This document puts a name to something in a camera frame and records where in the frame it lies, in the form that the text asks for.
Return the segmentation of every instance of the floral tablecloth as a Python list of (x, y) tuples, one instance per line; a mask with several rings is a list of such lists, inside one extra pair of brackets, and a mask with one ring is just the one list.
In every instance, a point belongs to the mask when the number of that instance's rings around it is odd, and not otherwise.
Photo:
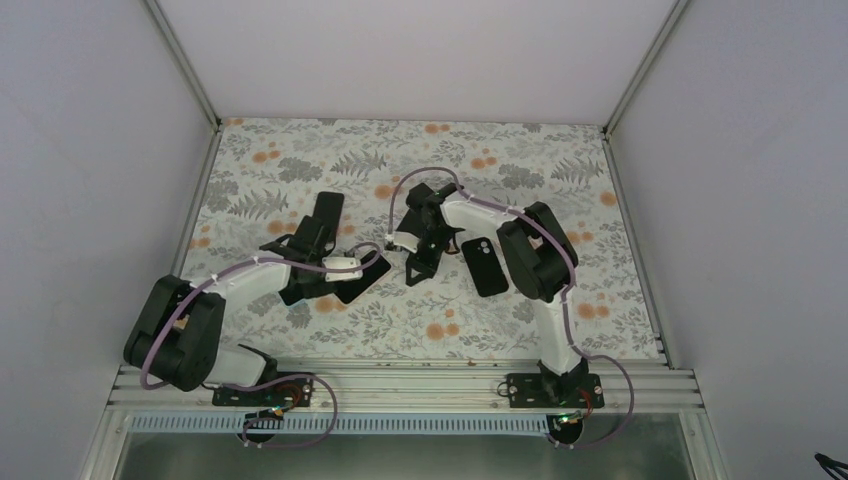
[[(220, 271), (293, 232), (325, 190), (345, 195), (339, 249), (382, 244), (397, 181), (428, 165), (454, 169), (477, 196), (547, 203), (580, 258), (571, 317), (582, 348), (619, 359), (658, 356), (596, 127), (229, 119), (183, 276)], [(447, 178), (417, 175), (404, 192), (421, 181), (438, 188)], [(399, 221), (406, 207), (397, 208)], [(351, 305), (327, 296), (287, 308), (266, 295), (225, 320), (223, 340), (286, 357), (539, 357), (530, 301), (513, 286), (480, 298), (462, 255), (444, 255), (435, 278), (409, 288), (405, 254), (386, 256), (393, 270)]]

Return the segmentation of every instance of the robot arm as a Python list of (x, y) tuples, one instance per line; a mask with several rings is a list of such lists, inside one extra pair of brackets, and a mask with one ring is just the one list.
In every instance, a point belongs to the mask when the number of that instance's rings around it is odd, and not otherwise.
[[(433, 191), (426, 184), (412, 188), (407, 197), (409, 212), (390, 236), (388, 247), (409, 252), (407, 284), (432, 278), (442, 252), (456, 232), (470, 231), (501, 245), (513, 284), (533, 307), (541, 338), (540, 368), (551, 394), (571, 394), (588, 374), (588, 364), (569, 344), (560, 292), (570, 274), (562, 256), (547, 240), (516, 215), (496, 212), (463, 198), (454, 184)], [(577, 254), (550, 208), (541, 202), (524, 209), (524, 214), (541, 225), (560, 243), (577, 265)], [(570, 304), (569, 292), (566, 308)]]
[[(150, 373), (183, 391), (204, 382), (253, 386), (276, 378), (276, 360), (245, 345), (221, 344), (221, 326), (225, 318), (263, 295), (279, 292), (284, 298), (311, 298), (332, 293), (334, 282), (361, 278), (362, 271), (321, 273), (292, 270), (282, 263), (288, 260), (332, 270), (359, 267), (355, 258), (327, 256), (329, 233), (322, 222), (306, 216), (294, 235), (260, 247), (252, 265), (215, 279), (168, 332)], [(127, 363), (142, 367), (177, 306), (204, 281), (167, 275), (156, 282), (124, 347)]]

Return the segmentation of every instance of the purple cable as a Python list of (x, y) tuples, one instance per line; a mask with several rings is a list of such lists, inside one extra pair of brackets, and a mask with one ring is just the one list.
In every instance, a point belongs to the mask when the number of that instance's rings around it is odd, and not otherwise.
[[(607, 435), (606, 437), (604, 437), (600, 440), (588, 443), (586, 445), (579, 445), (579, 446), (571, 445), (571, 448), (572, 449), (585, 449), (585, 448), (595, 447), (595, 446), (604, 444), (604, 443), (612, 440), (616, 436), (618, 436), (622, 432), (622, 430), (624, 430), (624, 427), (626, 427), (633, 418), (633, 407), (634, 407), (634, 403), (635, 403), (635, 400), (636, 400), (636, 393), (633, 390), (633, 380), (630, 378), (630, 374), (627, 373), (627, 370), (625, 370), (624, 365), (622, 365), (618, 360), (615, 360), (614, 358), (610, 357), (609, 355), (589, 355), (586, 352), (580, 350), (580, 348), (574, 343), (574, 336), (571, 333), (571, 324), (568, 321), (569, 315), (568, 315), (568, 305), (566, 303), (566, 295), (576, 285), (577, 273), (574, 269), (574, 262), (571, 261), (571, 257), (568, 256), (568, 254), (565, 252), (565, 249), (562, 248), (562, 245), (559, 244), (559, 242), (554, 238), (553, 235), (551, 235), (547, 230), (542, 228), (542, 226), (539, 225), (538, 223), (536, 223), (532, 218), (525, 215), (524, 212), (514, 210), (512, 207), (500, 205), (500, 204), (495, 203), (495, 202), (489, 202), (489, 201), (486, 201), (486, 200), (481, 200), (481, 199), (476, 198), (475, 196), (471, 195), (470, 193), (468, 193), (465, 190), (465, 188), (459, 182), (459, 177), (456, 175), (456, 172), (454, 172), (453, 170), (451, 170), (449, 168), (445, 168), (445, 167), (422, 167), (422, 168), (418, 168), (418, 169), (415, 169), (415, 170), (409, 172), (403, 178), (400, 179), (397, 186), (395, 186), (394, 192), (392, 192), (392, 201), (389, 205), (389, 229), (388, 229), (388, 233), (391, 234), (392, 231), (393, 231), (395, 198), (397, 197), (397, 194), (400, 191), (400, 186), (403, 185), (403, 182), (405, 182), (407, 179), (409, 179), (409, 177), (411, 177), (411, 176), (413, 176), (417, 173), (427, 172), (427, 171), (440, 171), (440, 172), (445, 172), (445, 173), (449, 174), (451, 177), (453, 177), (453, 182), (456, 185), (457, 192), (463, 198), (465, 198), (466, 200), (473, 202), (473, 203), (476, 203), (477, 205), (481, 205), (481, 206), (488, 208), (490, 210), (494, 210), (496, 212), (511, 213), (511, 214), (515, 215), (516, 217), (520, 218), (521, 220), (526, 222), (528, 225), (533, 227), (534, 230), (539, 232), (539, 234), (541, 234), (545, 238), (545, 240), (547, 240), (554, 247), (554, 249), (556, 249), (557, 253), (559, 253), (560, 256), (562, 256), (563, 260), (565, 261), (565, 265), (568, 268), (568, 274), (569, 274), (568, 285), (566, 285), (565, 288), (563, 288), (562, 293), (560, 294), (560, 300), (561, 300), (561, 303), (562, 303), (562, 312), (563, 312), (563, 315), (564, 315), (564, 318), (565, 318), (565, 321), (563, 322), (565, 324), (565, 336), (568, 339), (568, 344), (571, 346), (571, 349), (574, 351), (574, 353), (576, 353), (577, 355), (580, 355), (581, 357), (585, 358), (586, 360), (589, 360), (590, 362), (595, 361), (595, 360), (606, 360), (606, 361), (612, 363), (613, 365), (615, 365), (615, 367), (618, 368), (621, 371), (621, 374), (624, 376), (624, 380), (627, 381), (627, 388), (628, 388), (628, 391), (630, 392), (630, 405), (627, 408), (627, 415), (625, 415), (624, 421), (621, 422), (621, 424), (618, 426), (618, 428), (616, 428), (612, 433), (610, 433), (609, 435)], [(558, 442), (553, 440), (553, 438), (549, 434), (547, 435), (547, 437), (548, 437), (549, 440), (553, 441), (555, 445), (559, 446)]]
[(321, 435), (318, 435), (317, 437), (313, 438), (312, 440), (308, 440), (306, 442), (288, 443), (288, 444), (286, 444), (286, 443), (272, 444), (272, 445), (268, 445), (266, 447), (263, 447), (262, 446), (263, 444), (252, 442), (252, 441), (247, 439), (248, 429), (250, 429), (250, 427), (256, 425), (257, 423), (264, 422), (265, 420), (282, 421), (282, 419), (276, 418), (276, 417), (269, 417), (269, 418), (256, 417), (256, 418), (253, 418), (253, 419), (245, 422), (244, 427), (242, 428), (241, 439), (242, 439), (242, 441), (244, 441), (245, 446), (255, 445), (258, 448), (274, 448), (274, 449), (280, 449), (280, 450), (289, 450), (289, 449), (293, 449), (293, 448), (305, 448), (305, 447), (311, 447), (313, 445), (317, 445), (317, 444), (323, 442), (327, 437), (330, 436), (330, 432), (332, 432), (333, 428), (336, 427), (336, 421), (339, 418), (339, 400), (336, 398), (336, 393), (333, 391), (332, 387), (330, 387), (330, 384), (325, 382), (320, 377), (316, 377), (315, 375), (312, 375), (312, 374), (309, 374), (309, 373), (296, 373), (296, 374), (293, 374), (293, 375), (286, 375), (285, 377), (276, 378), (274, 380), (271, 380), (270, 382), (263, 383), (262, 385), (257, 385), (255, 387), (242, 387), (241, 385), (233, 385), (233, 384), (224, 384), (223, 386), (230, 388), (232, 390), (238, 390), (240, 392), (256, 392), (256, 391), (259, 391), (259, 390), (264, 390), (264, 389), (266, 389), (266, 388), (268, 388), (272, 385), (276, 385), (278, 383), (289, 382), (289, 381), (292, 381), (292, 380), (297, 380), (299, 378), (311, 378), (312, 380), (320, 383), (324, 388), (327, 389), (327, 393), (330, 394), (330, 398), (333, 399), (333, 418), (332, 418), (332, 420), (330, 420), (330, 425), (327, 427), (326, 430), (324, 430), (324, 433), (322, 433)]

